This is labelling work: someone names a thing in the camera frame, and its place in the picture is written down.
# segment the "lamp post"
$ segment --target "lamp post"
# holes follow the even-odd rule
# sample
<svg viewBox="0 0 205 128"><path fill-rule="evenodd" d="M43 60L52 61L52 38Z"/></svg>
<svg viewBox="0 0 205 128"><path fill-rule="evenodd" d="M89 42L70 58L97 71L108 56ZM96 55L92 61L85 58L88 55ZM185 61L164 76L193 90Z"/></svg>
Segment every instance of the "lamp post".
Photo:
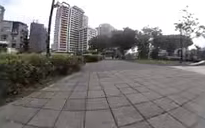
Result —
<svg viewBox="0 0 205 128"><path fill-rule="evenodd" d="M51 55L51 53L50 53L50 33L51 33L51 20L52 20L52 15L53 15L53 10L54 10L54 4L55 4L55 0L52 0L51 11L50 11L49 21L48 21L48 38L47 38L47 47L46 47L47 57L49 57Z"/></svg>
<svg viewBox="0 0 205 128"><path fill-rule="evenodd" d="M50 53L50 33L51 33L51 21L52 21L52 15L53 15L53 11L54 8L61 6L61 4L66 4L68 5L68 7L70 8L70 5L66 2L62 2L59 3L57 2L55 4L55 0L52 0L52 4L51 4L51 11L50 11L50 15L49 15L49 21L48 21L48 37L47 37L47 51L46 51L46 55L49 57L51 55Z"/></svg>
<svg viewBox="0 0 205 128"><path fill-rule="evenodd" d="M180 45L181 45L181 60L180 60L180 63L183 63L183 42L182 42L182 28L180 28Z"/></svg>

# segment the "tall white building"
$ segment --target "tall white building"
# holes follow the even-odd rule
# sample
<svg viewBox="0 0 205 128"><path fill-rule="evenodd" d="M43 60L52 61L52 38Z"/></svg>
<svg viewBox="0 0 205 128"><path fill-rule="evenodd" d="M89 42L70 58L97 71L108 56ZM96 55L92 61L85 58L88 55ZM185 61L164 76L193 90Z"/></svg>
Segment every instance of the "tall white building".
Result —
<svg viewBox="0 0 205 128"><path fill-rule="evenodd" d="M55 21L54 45L55 52L83 51L88 27L88 17L84 16L84 11L73 6L61 6L57 10Z"/></svg>
<svg viewBox="0 0 205 128"><path fill-rule="evenodd" d="M57 9L52 47L56 52L69 52L70 12L67 6Z"/></svg>

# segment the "hedge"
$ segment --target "hedge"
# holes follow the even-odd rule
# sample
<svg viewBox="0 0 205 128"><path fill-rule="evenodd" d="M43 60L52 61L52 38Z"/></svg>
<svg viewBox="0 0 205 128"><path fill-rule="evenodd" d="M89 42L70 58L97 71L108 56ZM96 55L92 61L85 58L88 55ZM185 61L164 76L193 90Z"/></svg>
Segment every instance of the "hedge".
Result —
<svg viewBox="0 0 205 128"><path fill-rule="evenodd" d="M103 56L98 54L85 54L83 57L87 63L98 62L103 59Z"/></svg>
<svg viewBox="0 0 205 128"><path fill-rule="evenodd" d="M18 94L47 77L78 71L83 61L71 55L0 54L0 89L6 94Z"/></svg>

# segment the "sky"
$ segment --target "sky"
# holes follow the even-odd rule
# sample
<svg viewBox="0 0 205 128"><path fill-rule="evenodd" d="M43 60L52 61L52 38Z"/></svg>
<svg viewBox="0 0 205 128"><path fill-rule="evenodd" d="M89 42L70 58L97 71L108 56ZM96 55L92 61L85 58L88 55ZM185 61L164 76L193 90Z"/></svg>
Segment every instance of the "sky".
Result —
<svg viewBox="0 0 205 128"><path fill-rule="evenodd" d="M21 21L28 26L33 21L48 24L52 0L0 0L6 9L4 19ZM202 25L205 25L205 0L65 0L71 6L76 5L89 17L89 26L98 27L109 23L116 29L130 27L141 30L144 26L159 27L163 34L178 34L174 23L180 19L180 10L189 6ZM55 13L52 24L52 40ZM194 43L205 46L205 39L196 39Z"/></svg>

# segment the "gray tile pavement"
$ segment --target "gray tile pavement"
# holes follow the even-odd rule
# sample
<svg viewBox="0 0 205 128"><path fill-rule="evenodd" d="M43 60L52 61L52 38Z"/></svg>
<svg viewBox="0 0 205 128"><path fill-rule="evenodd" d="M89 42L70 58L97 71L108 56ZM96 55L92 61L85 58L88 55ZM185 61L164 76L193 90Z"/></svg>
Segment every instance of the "gray tile pavement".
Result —
<svg viewBox="0 0 205 128"><path fill-rule="evenodd" d="M205 75L126 61L80 73L0 107L0 128L205 128Z"/></svg>

